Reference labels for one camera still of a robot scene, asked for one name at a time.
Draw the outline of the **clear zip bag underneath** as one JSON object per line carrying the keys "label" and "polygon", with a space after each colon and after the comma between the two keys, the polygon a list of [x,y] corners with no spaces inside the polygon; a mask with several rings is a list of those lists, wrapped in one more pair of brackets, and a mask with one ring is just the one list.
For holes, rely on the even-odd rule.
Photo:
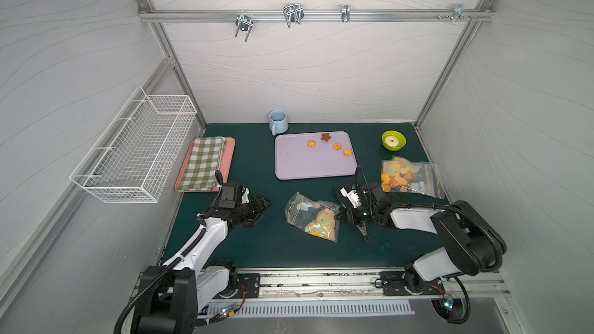
{"label": "clear zip bag underneath", "polygon": [[420,167],[414,162],[401,157],[394,157],[391,160],[382,162],[381,189],[385,193],[400,191],[402,193],[412,191],[412,185],[416,184]]}

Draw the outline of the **lavender plastic tray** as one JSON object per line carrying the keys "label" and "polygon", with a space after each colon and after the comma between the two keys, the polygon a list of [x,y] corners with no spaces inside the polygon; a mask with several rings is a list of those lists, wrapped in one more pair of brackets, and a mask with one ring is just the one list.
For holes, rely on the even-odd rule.
{"label": "lavender plastic tray", "polygon": [[[329,142],[323,141],[322,134],[329,133]],[[316,143],[309,148],[308,141]],[[337,151],[334,144],[340,143]],[[345,156],[343,150],[349,148],[352,156]],[[350,136],[345,131],[327,131],[280,135],[275,139],[275,176],[280,180],[317,179],[337,176],[352,176],[357,168],[357,160]]]}

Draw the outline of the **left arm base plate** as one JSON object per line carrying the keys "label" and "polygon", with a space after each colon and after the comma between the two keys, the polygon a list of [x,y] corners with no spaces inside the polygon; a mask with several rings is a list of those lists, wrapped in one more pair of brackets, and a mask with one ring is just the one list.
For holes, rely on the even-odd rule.
{"label": "left arm base plate", "polygon": [[258,298],[261,275],[258,273],[239,274],[230,278],[230,284],[218,296],[223,299]]}

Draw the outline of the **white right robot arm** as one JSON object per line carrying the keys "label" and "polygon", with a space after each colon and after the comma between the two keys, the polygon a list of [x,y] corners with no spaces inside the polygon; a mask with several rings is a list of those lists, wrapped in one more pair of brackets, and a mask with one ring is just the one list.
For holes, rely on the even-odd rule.
{"label": "white right robot arm", "polygon": [[369,239],[366,226],[377,224],[398,230],[417,230],[437,236],[441,247],[405,266],[397,279],[411,293],[440,278],[497,272],[507,244],[466,201],[447,205],[393,203],[377,182],[369,183],[359,166],[354,183],[334,190],[341,220],[357,227]]}

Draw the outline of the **clear zip bag with duck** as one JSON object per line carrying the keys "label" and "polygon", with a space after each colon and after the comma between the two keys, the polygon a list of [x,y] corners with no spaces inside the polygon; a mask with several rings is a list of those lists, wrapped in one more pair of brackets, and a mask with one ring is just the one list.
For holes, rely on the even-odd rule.
{"label": "clear zip bag with duck", "polygon": [[287,202],[284,212],[288,224],[311,236],[337,243],[338,204],[311,200],[301,193],[295,193]]}

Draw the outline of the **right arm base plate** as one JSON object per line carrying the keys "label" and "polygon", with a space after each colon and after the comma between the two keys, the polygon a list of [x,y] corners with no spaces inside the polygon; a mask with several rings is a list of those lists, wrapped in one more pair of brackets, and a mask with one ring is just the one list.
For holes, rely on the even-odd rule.
{"label": "right arm base plate", "polygon": [[425,281],[413,270],[380,272],[374,287],[386,296],[441,296],[446,292],[439,278]]}

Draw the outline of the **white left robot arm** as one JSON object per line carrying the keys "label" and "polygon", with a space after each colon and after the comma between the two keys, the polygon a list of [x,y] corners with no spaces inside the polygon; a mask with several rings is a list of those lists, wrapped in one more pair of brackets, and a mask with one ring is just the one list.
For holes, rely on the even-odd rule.
{"label": "white left robot arm", "polygon": [[243,185],[225,182],[220,171],[215,176],[218,193],[207,210],[198,214],[198,229],[170,259],[145,269],[138,293],[115,322],[115,333],[122,333],[126,323],[132,333],[192,333],[198,326],[229,319],[241,309],[241,304],[232,303],[212,318],[201,315],[216,297],[248,297],[233,261],[207,262],[234,227],[255,226],[272,204]]}

